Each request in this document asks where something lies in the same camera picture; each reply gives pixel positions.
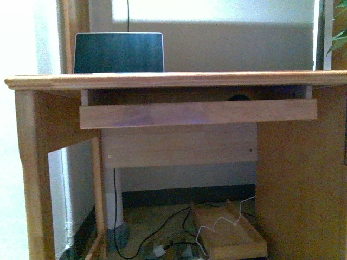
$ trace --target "wooden drawer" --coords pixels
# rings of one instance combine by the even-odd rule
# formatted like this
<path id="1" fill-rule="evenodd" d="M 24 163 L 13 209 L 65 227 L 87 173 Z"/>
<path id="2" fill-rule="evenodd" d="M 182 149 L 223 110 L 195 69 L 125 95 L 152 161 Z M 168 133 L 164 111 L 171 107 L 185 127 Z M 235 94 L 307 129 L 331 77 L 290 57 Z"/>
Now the wooden drawer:
<path id="1" fill-rule="evenodd" d="M 313 120 L 316 99 L 80 107 L 82 129 Z"/>

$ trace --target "desk leg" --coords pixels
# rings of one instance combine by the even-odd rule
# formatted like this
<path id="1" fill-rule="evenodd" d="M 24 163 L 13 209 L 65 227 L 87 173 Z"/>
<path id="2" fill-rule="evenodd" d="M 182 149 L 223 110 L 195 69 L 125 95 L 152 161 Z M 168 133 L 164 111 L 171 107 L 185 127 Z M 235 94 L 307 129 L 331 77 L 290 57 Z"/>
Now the desk leg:
<path id="1" fill-rule="evenodd" d="M 16 114 L 20 157 L 23 165 L 29 256 L 55 260 L 48 150 L 42 133 L 37 95 L 16 91 Z"/>
<path id="2" fill-rule="evenodd" d="M 98 237 L 95 240 L 86 259 L 93 259 L 93 255 L 98 255 L 102 259 L 107 258 L 107 224 L 104 178 L 102 175 L 102 156 L 100 135 L 92 139 L 93 151 L 93 173 L 95 192 L 95 213 L 97 217 Z"/>
<path id="3" fill-rule="evenodd" d="M 105 214 L 101 185 L 100 132 L 80 129 L 80 100 L 29 90 L 15 91 L 15 99 L 29 256 L 32 260 L 55 260 L 48 153 L 92 139 L 98 231 L 103 237 L 106 229 L 102 227 Z M 103 245 L 101 249 L 98 247 L 98 254 L 106 258 L 105 243 Z"/>

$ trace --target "desk back panel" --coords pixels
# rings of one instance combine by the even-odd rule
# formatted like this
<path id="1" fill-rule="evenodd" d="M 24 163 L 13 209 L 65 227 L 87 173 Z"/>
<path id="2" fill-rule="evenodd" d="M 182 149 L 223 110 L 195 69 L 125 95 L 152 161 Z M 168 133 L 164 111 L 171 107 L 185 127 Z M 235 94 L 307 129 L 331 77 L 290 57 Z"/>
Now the desk back panel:
<path id="1" fill-rule="evenodd" d="M 256 161 L 256 124 L 101 130 L 107 168 Z"/>

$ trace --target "desk top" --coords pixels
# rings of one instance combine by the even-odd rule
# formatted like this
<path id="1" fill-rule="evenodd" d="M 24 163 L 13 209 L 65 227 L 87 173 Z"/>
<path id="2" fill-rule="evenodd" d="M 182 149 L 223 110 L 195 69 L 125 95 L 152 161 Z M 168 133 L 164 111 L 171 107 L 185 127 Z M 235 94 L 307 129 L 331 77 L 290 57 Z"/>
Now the desk top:
<path id="1" fill-rule="evenodd" d="M 13 90 L 84 90 L 237 85 L 344 85 L 347 70 L 96 73 L 11 76 Z"/>

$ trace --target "laptop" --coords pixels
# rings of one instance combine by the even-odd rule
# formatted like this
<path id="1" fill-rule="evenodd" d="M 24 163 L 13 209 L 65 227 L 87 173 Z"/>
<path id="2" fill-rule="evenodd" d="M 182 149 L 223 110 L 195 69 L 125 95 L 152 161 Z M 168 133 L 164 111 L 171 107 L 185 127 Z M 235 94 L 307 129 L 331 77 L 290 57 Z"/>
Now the laptop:
<path id="1" fill-rule="evenodd" d="M 161 33 L 79 33 L 75 43 L 74 73 L 164 72 Z"/>

